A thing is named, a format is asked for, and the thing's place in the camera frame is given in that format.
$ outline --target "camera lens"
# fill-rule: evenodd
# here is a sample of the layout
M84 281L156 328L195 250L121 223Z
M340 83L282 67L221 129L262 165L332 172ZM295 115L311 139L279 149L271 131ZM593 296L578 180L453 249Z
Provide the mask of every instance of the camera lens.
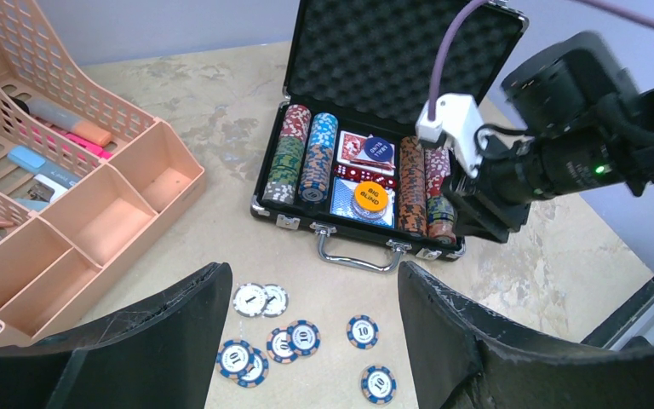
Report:
M527 204L623 181L595 129L532 142L528 153L486 161L481 177L506 204Z
M512 84L502 84L508 100L537 136L562 135L587 103L562 60L543 67L532 77Z

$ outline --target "black camera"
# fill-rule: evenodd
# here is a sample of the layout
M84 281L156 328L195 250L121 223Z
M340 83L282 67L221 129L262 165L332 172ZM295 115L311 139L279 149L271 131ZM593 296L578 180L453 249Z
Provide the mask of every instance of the black camera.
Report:
M453 164L442 192L456 208L457 235L505 243L533 201L619 182L640 196L654 183L654 89L640 94L597 33L543 50L502 89L527 140L508 146L488 125L478 177Z

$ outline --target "black foam lining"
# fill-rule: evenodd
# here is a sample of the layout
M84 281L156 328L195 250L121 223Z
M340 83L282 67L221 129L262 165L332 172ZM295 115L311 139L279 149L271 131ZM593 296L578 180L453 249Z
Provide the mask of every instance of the black foam lining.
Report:
M465 0L302 0L285 85L293 97L414 126L445 30ZM440 94L480 102L522 36L516 12L483 6L450 47Z

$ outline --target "red playing cards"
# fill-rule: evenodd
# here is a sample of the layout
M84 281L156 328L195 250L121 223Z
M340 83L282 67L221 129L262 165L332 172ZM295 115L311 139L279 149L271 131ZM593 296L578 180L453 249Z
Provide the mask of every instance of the red playing cards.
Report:
M368 139L370 139L368 136L343 130L340 133L340 143L337 148L337 162L380 175L394 176L394 154L390 155L389 160L381 162L370 159L369 155L363 152L365 141ZM394 152L394 145L389 144L389 146Z

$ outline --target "poker chip case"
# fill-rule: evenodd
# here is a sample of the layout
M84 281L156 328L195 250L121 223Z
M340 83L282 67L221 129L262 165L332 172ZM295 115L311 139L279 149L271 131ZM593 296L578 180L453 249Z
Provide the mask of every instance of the poker chip case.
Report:
M314 231L321 258L355 268L389 271L397 267L405 252L427 260L454 261L462 256L466 250L462 237L454 243L445 243L400 230L398 226L335 216L330 213L332 189L322 202L304 199L297 193L300 190L297 187L284 192L290 196L284 203L265 200L263 195L271 182L275 154L283 150L279 145L283 145L280 133L285 114L294 105L306 107L311 118L322 112L334 116L338 135L342 131L374 134L394 144L394 174L399 183L400 141L415 134L415 121L427 100L440 41L466 3L464 0L302 0L284 79L286 101L278 106L251 202L252 216L276 222L282 228ZM471 94L480 103L527 25L527 19L507 8L504 2L488 3L474 12L450 48L440 94ZM310 130L314 133L317 126L323 125L313 124ZM300 132L306 139L307 129ZM310 143L291 154L309 159ZM337 164L336 156L332 157L329 169ZM450 162L455 163L452 153ZM300 168L299 177L292 174L290 182L300 180L304 167ZM327 186L331 187L333 180L335 176L330 171ZM378 266L327 255L324 243L331 235L387 245L394 252L393 260Z

